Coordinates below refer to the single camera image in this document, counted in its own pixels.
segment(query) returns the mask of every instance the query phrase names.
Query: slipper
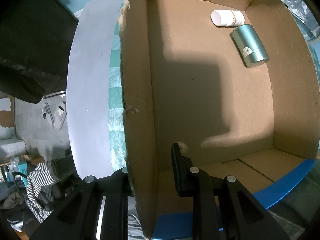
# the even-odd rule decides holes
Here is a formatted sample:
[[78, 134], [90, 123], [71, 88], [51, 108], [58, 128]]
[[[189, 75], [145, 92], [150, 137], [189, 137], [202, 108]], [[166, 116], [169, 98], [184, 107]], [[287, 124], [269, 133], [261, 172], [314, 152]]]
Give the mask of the slipper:
[[54, 112], [53, 115], [55, 117], [55, 119], [54, 119], [54, 127], [55, 127], [55, 129], [60, 131], [61, 128], [62, 128], [63, 122], [64, 122], [64, 120], [65, 120], [65, 118], [67, 116], [67, 104], [66, 104], [66, 102], [62, 101], [58, 105], [58, 107], [57, 107], [57, 109], [56, 109], [56, 111]]
[[53, 127], [54, 121], [48, 103], [44, 103], [42, 108], [42, 117], [47, 121], [49, 127]]

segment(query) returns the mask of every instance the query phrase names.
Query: concrete floor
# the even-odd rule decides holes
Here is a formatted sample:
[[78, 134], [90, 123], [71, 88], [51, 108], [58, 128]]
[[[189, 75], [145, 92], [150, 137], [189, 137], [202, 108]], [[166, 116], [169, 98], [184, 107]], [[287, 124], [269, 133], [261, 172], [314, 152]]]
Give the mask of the concrete floor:
[[41, 112], [43, 104], [47, 102], [53, 116], [58, 104], [62, 101], [66, 101], [66, 96], [42, 99], [39, 104], [30, 104], [15, 99], [16, 134], [18, 138], [25, 141], [28, 154], [40, 154], [45, 161], [65, 156], [65, 150], [70, 148], [67, 118], [62, 129], [58, 131], [48, 126]]

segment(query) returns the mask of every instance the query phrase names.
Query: green canister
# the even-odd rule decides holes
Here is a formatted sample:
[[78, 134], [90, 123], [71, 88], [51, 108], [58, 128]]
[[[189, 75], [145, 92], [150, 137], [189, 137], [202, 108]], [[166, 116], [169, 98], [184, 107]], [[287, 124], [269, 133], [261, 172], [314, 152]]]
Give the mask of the green canister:
[[256, 67], [269, 61], [269, 56], [259, 36], [250, 24], [244, 24], [233, 30], [232, 38], [236, 42], [247, 67]]

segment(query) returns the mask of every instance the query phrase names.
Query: striped clothing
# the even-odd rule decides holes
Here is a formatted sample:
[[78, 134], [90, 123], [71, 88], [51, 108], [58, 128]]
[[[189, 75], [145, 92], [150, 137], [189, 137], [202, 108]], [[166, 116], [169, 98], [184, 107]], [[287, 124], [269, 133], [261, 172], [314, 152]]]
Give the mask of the striped clothing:
[[52, 211], [47, 211], [37, 201], [42, 186], [52, 186], [57, 180], [52, 178], [48, 162], [39, 163], [35, 170], [28, 175], [27, 196], [26, 200], [28, 207], [33, 212], [37, 220], [42, 223]]

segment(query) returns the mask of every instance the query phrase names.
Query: white round label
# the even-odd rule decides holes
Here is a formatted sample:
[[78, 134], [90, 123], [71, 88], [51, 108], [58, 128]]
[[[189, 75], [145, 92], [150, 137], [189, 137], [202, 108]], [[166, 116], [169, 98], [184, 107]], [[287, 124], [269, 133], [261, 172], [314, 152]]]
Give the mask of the white round label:
[[246, 56], [250, 55], [251, 53], [253, 53], [253, 51], [252, 51], [252, 49], [250, 49], [248, 47], [244, 47], [242, 50], [243, 57], [246, 57]]

